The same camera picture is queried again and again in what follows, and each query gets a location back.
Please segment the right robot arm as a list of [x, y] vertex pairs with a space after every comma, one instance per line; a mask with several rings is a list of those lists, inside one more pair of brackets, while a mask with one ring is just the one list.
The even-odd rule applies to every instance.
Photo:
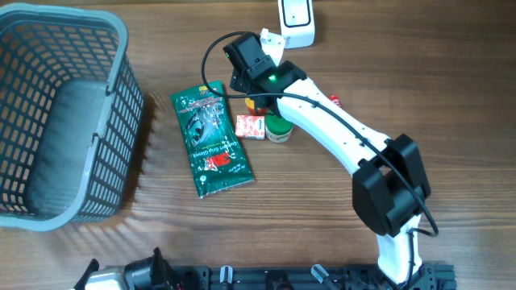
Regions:
[[433, 219], [417, 143], [407, 135], [391, 139], [365, 126], [289, 61], [237, 64], [231, 88], [299, 126], [335, 156], [352, 178], [353, 209], [377, 236], [379, 269], [391, 283], [411, 286], [422, 266], [418, 224], [422, 217]]

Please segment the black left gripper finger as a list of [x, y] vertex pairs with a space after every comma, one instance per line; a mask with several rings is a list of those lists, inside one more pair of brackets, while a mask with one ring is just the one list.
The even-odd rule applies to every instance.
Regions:
[[152, 290], [169, 290], [169, 274], [166, 271], [164, 258], [159, 247], [153, 250], [150, 278]]
[[85, 286], [87, 285], [88, 279], [90, 276], [99, 270], [99, 262], [96, 259], [91, 259], [88, 267], [85, 269], [81, 278], [76, 282], [76, 284], [72, 287], [72, 290], [85, 290]]

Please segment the green glove package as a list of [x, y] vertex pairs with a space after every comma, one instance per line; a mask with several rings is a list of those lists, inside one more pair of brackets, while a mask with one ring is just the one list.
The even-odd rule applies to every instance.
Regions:
[[223, 83], [212, 81], [170, 96], [200, 198], [254, 181], [223, 92]]

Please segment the small red white box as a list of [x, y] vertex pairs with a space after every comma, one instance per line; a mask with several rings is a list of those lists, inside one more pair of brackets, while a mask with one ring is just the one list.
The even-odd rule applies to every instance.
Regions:
[[238, 115], [235, 124], [237, 137], [245, 139], [264, 139], [265, 117], [254, 115]]

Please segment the red sriracha bottle green cap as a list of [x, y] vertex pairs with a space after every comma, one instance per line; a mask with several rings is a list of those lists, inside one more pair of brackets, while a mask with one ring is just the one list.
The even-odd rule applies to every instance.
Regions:
[[255, 116], [261, 116], [266, 115], [269, 112], [268, 108], [259, 107], [255, 101], [253, 101], [251, 98], [247, 97], [244, 99], [245, 106], [247, 107], [247, 110], [249, 114], [255, 115]]

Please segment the green lid jar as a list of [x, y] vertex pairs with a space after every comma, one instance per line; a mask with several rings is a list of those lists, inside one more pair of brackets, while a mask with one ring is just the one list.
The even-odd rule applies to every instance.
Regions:
[[291, 136], [293, 123], [275, 114], [265, 116], [265, 135], [274, 143], [286, 142]]

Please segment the red stick sachet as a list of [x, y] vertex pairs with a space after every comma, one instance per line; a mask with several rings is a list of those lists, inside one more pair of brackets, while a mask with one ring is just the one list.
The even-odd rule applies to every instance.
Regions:
[[330, 99], [333, 103], [335, 103], [338, 107], [342, 107], [342, 106], [341, 106], [341, 103], [340, 103], [340, 100], [339, 100], [339, 97], [338, 97], [337, 95], [331, 95], [331, 96], [329, 97], [329, 99]]

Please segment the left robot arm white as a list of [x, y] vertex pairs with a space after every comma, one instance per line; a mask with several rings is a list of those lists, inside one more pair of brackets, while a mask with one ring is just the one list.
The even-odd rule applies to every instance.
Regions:
[[161, 254], [160, 248], [153, 255], [125, 266], [100, 268], [92, 259], [73, 290], [183, 290], [184, 283]]

